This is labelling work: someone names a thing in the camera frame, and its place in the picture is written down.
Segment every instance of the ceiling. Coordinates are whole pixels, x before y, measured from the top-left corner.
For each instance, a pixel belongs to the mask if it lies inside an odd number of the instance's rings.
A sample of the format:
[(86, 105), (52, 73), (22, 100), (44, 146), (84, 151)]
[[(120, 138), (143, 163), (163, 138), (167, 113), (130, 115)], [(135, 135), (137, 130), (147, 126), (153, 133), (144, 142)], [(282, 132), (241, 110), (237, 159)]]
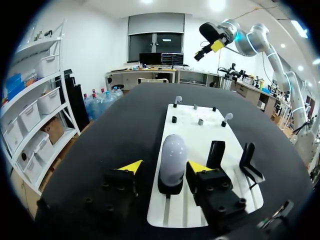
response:
[[(86, 4), (115, 18), (165, 12), (191, 14), (213, 22), (237, 18), (257, 7), (269, 8), (255, 10), (237, 21), (247, 30), (257, 23), (265, 24), (270, 30), (268, 39), (278, 54), (303, 81), (307, 81), (310, 85), (308, 88), (315, 97), (319, 96), (320, 77), (316, 66), (312, 65), (317, 53), (309, 39), (299, 36), (290, 20), (277, 20), (292, 18), (293, 15), (287, 7), (276, 7), (279, 3), (272, 0), (86, 0)], [(304, 70), (299, 71), (298, 66), (303, 66)]]

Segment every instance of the computer monitor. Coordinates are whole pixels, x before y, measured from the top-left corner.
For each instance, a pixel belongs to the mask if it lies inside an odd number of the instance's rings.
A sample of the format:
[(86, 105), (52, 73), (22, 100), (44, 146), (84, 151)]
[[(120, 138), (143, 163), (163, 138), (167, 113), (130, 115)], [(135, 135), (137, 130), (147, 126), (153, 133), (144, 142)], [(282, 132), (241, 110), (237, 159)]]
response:
[(183, 53), (162, 53), (162, 64), (182, 66), (184, 64), (184, 54)]
[(141, 64), (146, 65), (161, 65), (162, 54), (161, 52), (140, 53), (139, 61)]

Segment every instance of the white storage bin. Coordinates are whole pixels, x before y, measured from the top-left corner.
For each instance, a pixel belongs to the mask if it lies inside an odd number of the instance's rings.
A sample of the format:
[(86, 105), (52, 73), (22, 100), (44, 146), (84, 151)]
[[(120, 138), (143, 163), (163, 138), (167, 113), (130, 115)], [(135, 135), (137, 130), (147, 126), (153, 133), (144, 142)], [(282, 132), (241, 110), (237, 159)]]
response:
[(38, 99), (38, 107), (41, 115), (50, 114), (61, 106), (59, 88), (60, 87), (53, 89)]
[(54, 146), (49, 140), (49, 134), (39, 131), (30, 141), (37, 160), (47, 163), (55, 153)]
[(59, 55), (52, 55), (41, 58), (35, 67), (37, 77), (42, 79), (59, 71)]
[(42, 166), (37, 161), (35, 154), (32, 153), (32, 155), (30, 156), (30, 159), (26, 165), (26, 168), (24, 169), (23, 172), (25, 175), (27, 175), (30, 182), (32, 184), (34, 184), (38, 180), (38, 178), (41, 174), (41, 171), (42, 171)]
[(18, 148), (19, 144), (24, 139), (18, 121), (17, 117), (9, 124), (9, 126), (6, 128), (6, 131), (3, 134), (4, 140), (9, 148), (9, 151), (11, 154), (13, 154), (16, 149)]
[(29, 178), (30, 182), (34, 184), (38, 180), (43, 168), (37, 161), (30, 144), (24, 148), (17, 161), (22, 172)]
[(30, 132), (40, 122), (37, 100), (27, 106), (20, 114), (19, 121)]
[(262, 102), (262, 101), (258, 101), (258, 107), (259, 108), (261, 108), (261, 109), (265, 109), (265, 107), (266, 107), (266, 104), (264, 103), (264, 102)]

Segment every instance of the drawer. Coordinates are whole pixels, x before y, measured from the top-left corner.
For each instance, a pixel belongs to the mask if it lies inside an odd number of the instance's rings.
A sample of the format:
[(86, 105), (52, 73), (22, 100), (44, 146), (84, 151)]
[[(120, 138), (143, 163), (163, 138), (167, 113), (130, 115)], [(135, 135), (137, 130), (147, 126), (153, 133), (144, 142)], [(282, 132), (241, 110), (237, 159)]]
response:
[(248, 92), (248, 88), (246, 88), (245, 86), (242, 86), (240, 84), (237, 84), (234, 89), (242, 96), (246, 96), (247, 92)]

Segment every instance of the window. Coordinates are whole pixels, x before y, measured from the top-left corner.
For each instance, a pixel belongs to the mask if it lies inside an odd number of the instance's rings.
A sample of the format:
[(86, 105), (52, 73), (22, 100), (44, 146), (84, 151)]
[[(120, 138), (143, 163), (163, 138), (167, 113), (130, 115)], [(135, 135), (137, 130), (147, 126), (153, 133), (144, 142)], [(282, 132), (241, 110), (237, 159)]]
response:
[(182, 33), (147, 33), (129, 36), (129, 62), (138, 62), (140, 53), (182, 53)]
[(139, 61), (139, 54), (151, 53), (153, 47), (153, 34), (138, 34), (130, 36), (129, 41), (129, 62)]
[(181, 33), (158, 33), (156, 35), (156, 52), (157, 53), (174, 53), (182, 52), (182, 34)]

